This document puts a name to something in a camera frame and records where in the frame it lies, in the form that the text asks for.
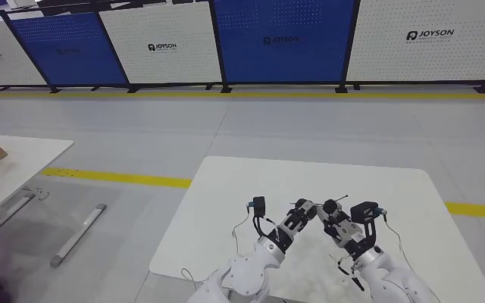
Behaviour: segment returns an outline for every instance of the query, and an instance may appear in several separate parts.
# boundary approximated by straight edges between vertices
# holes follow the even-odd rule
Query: yellow line
[[[138,98],[138,97],[244,97],[244,98],[406,98],[406,99],[485,99],[485,94],[478,93],[365,93],[353,92],[336,94],[332,92],[2,92],[0,98]]]
[[[167,186],[188,189],[191,179],[170,178],[167,176],[144,176],[128,173],[109,173],[93,170],[71,170],[68,168],[46,168],[42,175],[63,176],[67,178],[88,179],[109,182],[135,183],[149,186]],[[462,214],[472,217],[485,217],[485,205],[446,202],[450,214]]]
[[[128,173],[109,173],[93,170],[71,170],[67,168],[46,168],[43,172],[45,176],[65,176],[67,178],[78,178],[98,181],[111,181],[122,183],[135,183],[150,186],[168,186],[188,189],[191,179],[170,178],[167,176],[143,176]]]
[[[485,217],[485,205],[446,202],[450,214],[462,214],[472,217]]]

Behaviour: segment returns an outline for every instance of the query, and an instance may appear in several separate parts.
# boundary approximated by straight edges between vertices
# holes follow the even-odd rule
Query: white tabletop
[[[60,155],[73,141],[0,136],[8,156],[0,160],[0,205]]]
[[[402,236],[409,261],[442,303],[479,302],[485,278],[430,177],[422,170],[341,164],[207,157],[188,189],[150,263],[156,274],[182,278],[188,268],[205,279],[236,254],[232,228],[246,216],[245,203],[266,197],[266,215],[279,223],[299,198],[323,202],[349,195],[344,211],[363,201],[388,210],[388,222]],[[239,250],[258,239],[251,217],[238,228]],[[377,244],[405,267],[398,241],[377,222]],[[335,258],[346,255],[324,234],[318,218],[296,235],[279,270],[268,270],[270,295],[314,303],[371,302],[344,279]],[[265,226],[268,232],[271,226]]]

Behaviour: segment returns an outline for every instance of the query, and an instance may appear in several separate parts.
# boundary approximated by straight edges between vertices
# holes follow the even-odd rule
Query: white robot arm
[[[352,257],[352,273],[358,270],[371,290],[373,303],[433,303],[434,294],[427,284],[413,271],[397,267],[391,257],[375,245],[374,219],[381,214],[386,221],[387,212],[375,202],[363,202],[350,209],[351,217],[342,211],[337,201],[328,200],[318,207],[318,217],[324,232]],[[357,223],[364,224],[365,236]],[[382,276],[379,269],[387,273]],[[362,289],[357,278],[352,278]]]
[[[378,208],[377,203],[364,202],[351,208],[351,218],[342,211],[342,205],[337,201],[328,200],[323,205],[316,205],[299,199],[285,220],[266,235],[259,220],[273,221],[264,217],[264,197],[255,197],[248,205],[254,208],[253,224],[260,236],[254,244],[255,251],[249,256],[229,260],[209,277],[188,303],[229,303],[222,286],[225,279],[230,280],[235,292],[251,303],[262,302],[270,291],[266,269],[280,267],[294,235],[316,215],[324,224],[324,232],[352,257],[352,273],[355,270],[360,272],[369,285],[373,303],[434,303],[433,293],[419,276],[411,270],[397,267],[391,257],[375,245],[374,219],[381,214],[385,216],[386,211]],[[357,223],[364,224],[365,236]],[[381,268],[387,271],[386,275],[378,273]],[[356,277],[352,280],[364,290]]]
[[[237,256],[213,273],[190,297],[187,303],[228,303],[222,288],[224,279],[229,279],[234,290],[251,303],[262,302],[269,294],[267,268],[280,268],[286,250],[293,243],[293,237],[317,214],[316,206],[300,199],[290,210],[283,222],[268,235],[261,230],[259,220],[273,221],[264,217],[264,197],[255,197],[248,208],[254,208],[253,223],[260,238],[254,244],[255,251],[249,256]]]

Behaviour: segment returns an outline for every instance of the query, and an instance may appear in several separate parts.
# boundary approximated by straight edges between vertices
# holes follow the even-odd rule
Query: metal table leg
[[[80,231],[73,234],[69,240],[62,246],[61,250],[51,259],[51,266],[56,268],[59,264],[66,258],[69,251],[76,245],[76,243],[81,239],[83,234],[89,229],[89,227],[94,223],[96,218],[100,215],[102,211],[106,208],[106,204],[98,204],[95,210],[87,217],[86,221],[83,223],[83,228]]]
[[[35,196],[36,195],[34,195],[33,193],[28,192],[8,210],[2,211],[3,214],[0,217],[0,226],[5,223],[11,216],[13,216],[18,210],[20,210],[28,201],[32,200],[32,198]]]

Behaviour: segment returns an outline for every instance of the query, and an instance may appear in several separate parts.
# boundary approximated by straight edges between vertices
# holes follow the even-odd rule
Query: black logo
[[[164,44],[149,44],[149,50],[151,52],[163,51],[166,49],[176,49],[177,44],[175,43],[164,43]]]
[[[408,33],[406,40],[416,40],[417,37],[418,37],[418,32],[415,30],[412,30],[411,32]]]
[[[294,37],[264,37],[263,45],[270,45],[271,43],[285,43],[285,42],[298,42],[300,38]]]
[[[418,39],[418,40],[428,40],[427,42],[430,42],[430,40],[448,38],[450,36],[453,36],[454,33],[455,33],[455,30],[422,30],[418,35],[418,31],[412,30],[406,36],[406,40],[414,41]]]
[[[58,54],[60,55],[80,54],[80,53],[81,53],[81,50],[79,48],[66,48],[66,49],[58,48]]]

